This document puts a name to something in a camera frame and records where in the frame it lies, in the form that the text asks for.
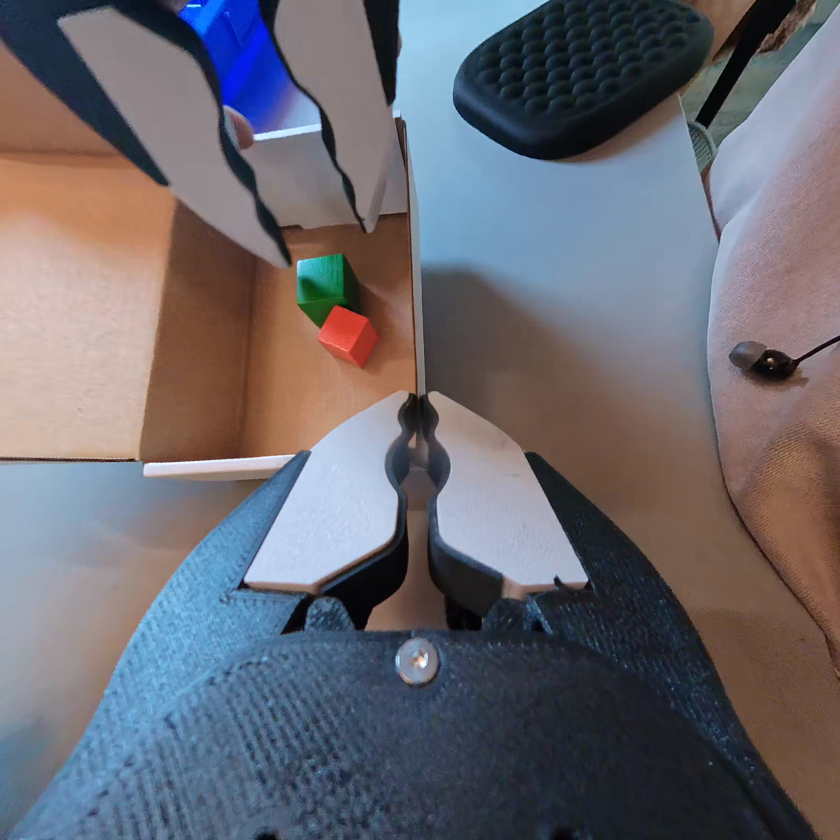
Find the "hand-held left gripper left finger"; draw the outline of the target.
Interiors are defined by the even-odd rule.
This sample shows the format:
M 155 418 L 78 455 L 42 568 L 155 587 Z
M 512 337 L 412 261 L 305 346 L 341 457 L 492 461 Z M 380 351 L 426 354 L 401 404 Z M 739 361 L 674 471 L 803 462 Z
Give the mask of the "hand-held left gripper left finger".
M 245 573 L 257 592 L 332 597 L 356 627 L 403 584 L 408 567 L 410 443 L 417 396 L 395 392 L 308 452 Z

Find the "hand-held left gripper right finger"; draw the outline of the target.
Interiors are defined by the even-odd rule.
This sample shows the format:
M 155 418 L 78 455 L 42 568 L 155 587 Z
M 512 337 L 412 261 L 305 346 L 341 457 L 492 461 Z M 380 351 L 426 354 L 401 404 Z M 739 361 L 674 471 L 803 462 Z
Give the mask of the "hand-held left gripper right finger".
M 427 472 L 428 564 L 436 587 L 480 619 L 501 600 L 589 576 L 522 448 L 440 392 L 421 399 Z

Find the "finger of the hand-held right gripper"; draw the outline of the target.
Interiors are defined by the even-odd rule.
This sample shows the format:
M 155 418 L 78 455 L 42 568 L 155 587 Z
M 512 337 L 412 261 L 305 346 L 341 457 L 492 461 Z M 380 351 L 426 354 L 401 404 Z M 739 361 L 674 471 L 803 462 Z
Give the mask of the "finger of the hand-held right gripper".
M 318 108 L 353 215 L 372 233 L 396 143 L 399 3 L 265 1 L 259 11 L 290 80 Z
M 2 2 L 2 41 L 93 132 L 279 268 L 291 256 L 199 35 L 161 2 Z

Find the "blue cube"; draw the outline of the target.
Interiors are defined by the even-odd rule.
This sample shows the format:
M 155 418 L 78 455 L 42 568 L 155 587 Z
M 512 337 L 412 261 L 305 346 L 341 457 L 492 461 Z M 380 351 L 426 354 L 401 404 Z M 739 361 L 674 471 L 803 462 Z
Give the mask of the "blue cube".
M 180 17 L 202 39 L 224 104 L 242 114 L 255 133 L 319 122 L 315 105 L 292 83 L 278 57 L 258 1 L 187 1 Z

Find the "red wooden cube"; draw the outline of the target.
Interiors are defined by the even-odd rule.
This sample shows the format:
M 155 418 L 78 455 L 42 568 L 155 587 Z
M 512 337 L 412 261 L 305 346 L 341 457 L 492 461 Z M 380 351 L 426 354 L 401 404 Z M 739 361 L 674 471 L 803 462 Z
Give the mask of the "red wooden cube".
M 379 335 L 364 315 L 336 305 L 318 332 L 318 342 L 333 357 L 363 369 Z

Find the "green wooden cube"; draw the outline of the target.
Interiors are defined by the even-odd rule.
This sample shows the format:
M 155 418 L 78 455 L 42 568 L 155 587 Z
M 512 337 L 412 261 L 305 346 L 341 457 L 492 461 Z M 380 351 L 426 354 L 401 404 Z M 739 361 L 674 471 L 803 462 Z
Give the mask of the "green wooden cube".
M 360 314 L 360 285 L 343 254 L 297 262 L 297 305 L 318 328 L 335 307 Z

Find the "cardboard box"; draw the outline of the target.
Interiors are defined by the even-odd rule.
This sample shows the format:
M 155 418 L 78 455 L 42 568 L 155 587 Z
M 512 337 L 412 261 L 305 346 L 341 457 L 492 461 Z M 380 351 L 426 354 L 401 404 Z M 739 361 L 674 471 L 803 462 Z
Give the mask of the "cardboard box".
M 2 461 L 141 462 L 198 481 L 270 476 L 353 415 L 426 390 L 406 126 L 373 233 L 350 219 L 318 124 L 245 154 L 287 218 L 290 268 L 155 184 L 2 45 Z M 297 304 L 297 263 L 343 254 L 379 336 L 333 357 Z

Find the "small black clip-on microphone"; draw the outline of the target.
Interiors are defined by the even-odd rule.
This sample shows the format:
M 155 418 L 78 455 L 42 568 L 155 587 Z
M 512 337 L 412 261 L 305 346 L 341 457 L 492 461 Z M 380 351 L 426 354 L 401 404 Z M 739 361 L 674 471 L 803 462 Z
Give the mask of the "small black clip-on microphone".
M 787 353 L 769 349 L 756 341 L 735 344 L 728 359 L 741 372 L 774 382 L 791 378 L 801 363 Z

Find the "black chair leg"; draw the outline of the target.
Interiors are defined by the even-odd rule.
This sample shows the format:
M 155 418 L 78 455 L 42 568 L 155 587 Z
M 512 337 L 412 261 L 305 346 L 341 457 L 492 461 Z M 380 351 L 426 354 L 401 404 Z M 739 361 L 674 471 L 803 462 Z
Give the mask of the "black chair leg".
M 782 25 L 795 4 L 796 1 L 756 1 L 751 6 L 726 65 L 695 117 L 699 126 L 705 130 L 711 126 L 764 39 Z

